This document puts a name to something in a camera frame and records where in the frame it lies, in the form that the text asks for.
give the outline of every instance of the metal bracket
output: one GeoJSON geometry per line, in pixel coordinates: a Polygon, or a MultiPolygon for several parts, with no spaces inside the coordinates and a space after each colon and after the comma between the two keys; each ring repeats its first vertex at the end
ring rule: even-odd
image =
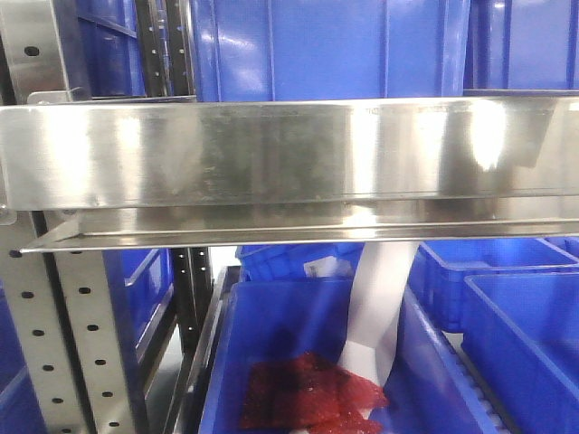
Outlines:
{"type": "Polygon", "coordinates": [[[63,102],[90,100],[90,92],[84,88],[33,92],[28,96],[28,104],[59,104],[63,102]]]}
{"type": "Polygon", "coordinates": [[[89,79],[74,0],[0,0],[0,32],[18,104],[89,79]]]}

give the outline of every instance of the red object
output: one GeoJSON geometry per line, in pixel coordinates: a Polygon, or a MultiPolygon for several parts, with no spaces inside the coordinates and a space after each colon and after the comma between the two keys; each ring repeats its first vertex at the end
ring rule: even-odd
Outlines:
{"type": "Polygon", "coordinates": [[[293,429],[340,417],[336,373],[306,371],[295,374],[295,389],[275,393],[271,426],[293,429]]]}
{"type": "Polygon", "coordinates": [[[346,371],[348,377],[340,385],[340,398],[358,410],[371,410],[388,405],[382,388],[373,382],[346,371]]]}
{"type": "Polygon", "coordinates": [[[243,402],[241,429],[304,429],[310,434],[379,434],[361,410],[385,407],[382,388],[313,353],[256,363],[243,402]]]}

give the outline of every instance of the blue plastic bin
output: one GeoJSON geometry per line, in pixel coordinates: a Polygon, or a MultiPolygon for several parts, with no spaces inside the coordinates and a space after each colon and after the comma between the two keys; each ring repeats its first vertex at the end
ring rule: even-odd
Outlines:
{"type": "Polygon", "coordinates": [[[77,0],[92,95],[144,95],[133,0],[77,0]]]}
{"type": "Polygon", "coordinates": [[[467,278],[463,348],[522,432],[579,429],[579,274],[467,278]]]}
{"type": "Polygon", "coordinates": [[[24,357],[0,285],[0,391],[20,372],[24,357]]]}
{"type": "Polygon", "coordinates": [[[193,0],[201,101],[462,94],[470,0],[193,0]]]}
{"type": "Polygon", "coordinates": [[[169,250],[125,250],[122,252],[122,266],[138,340],[173,283],[169,250]]]}
{"type": "Polygon", "coordinates": [[[235,256],[243,280],[352,277],[363,248],[363,242],[241,246],[235,256]]]}
{"type": "MultiPolygon", "coordinates": [[[[251,366],[305,351],[336,361],[346,339],[351,285],[343,279],[237,284],[223,322],[199,432],[285,432],[237,430],[251,366]]],[[[456,358],[408,291],[398,354],[385,392],[392,404],[371,416],[385,432],[498,432],[456,358]]]]}
{"type": "Polygon", "coordinates": [[[559,249],[564,250],[576,258],[579,258],[579,238],[578,237],[551,237],[546,238],[548,242],[554,244],[559,249]]]}
{"type": "Polygon", "coordinates": [[[426,241],[409,282],[436,325],[458,333],[463,328],[465,277],[576,270],[578,258],[541,239],[426,241]]]}
{"type": "Polygon", "coordinates": [[[575,0],[472,0],[465,87],[577,89],[575,0]]]}
{"type": "Polygon", "coordinates": [[[46,434],[26,368],[0,390],[0,434],[46,434]]]}

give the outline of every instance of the storage rack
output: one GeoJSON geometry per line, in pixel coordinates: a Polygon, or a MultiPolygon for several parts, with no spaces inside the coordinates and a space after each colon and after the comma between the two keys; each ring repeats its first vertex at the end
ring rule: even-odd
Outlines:
{"type": "Polygon", "coordinates": [[[2,86],[0,108],[0,267],[51,433],[147,432],[143,384],[175,321],[184,355],[165,433],[190,432],[223,304],[207,249],[190,246],[579,232],[578,98],[197,105],[188,96],[191,11],[163,3],[167,52],[157,2],[136,2],[147,95],[157,98],[89,100],[73,2],[0,1],[0,67],[14,84],[2,86]],[[337,128],[352,117],[376,133],[353,139],[337,128]],[[121,145],[128,127],[138,146],[121,145]],[[311,132],[326,163],[287,158],[298,129],[311,132]],[[413,156],[433,137],[437,152],[417,167],[413,156]],[[489,140],[502,146],[489,151],[489,140]],[[79,142],[82,152],[70,152],[79,142]],[[223,157],[231,143],[244,168],[223,157]],[[376,163],[346,165],[361,146],[376,163]],[[105,262],[114,250],[152,247],[173,249],[175,296],[152,321],[150,344],[135,351],[126,298],[105,262]],[[22,297],[31,288],[34,297],[22,297]],[[98,341],[87,316],[103,324],[98,341]],[[105,379],[114,388],[107,400],[105,379]]]}

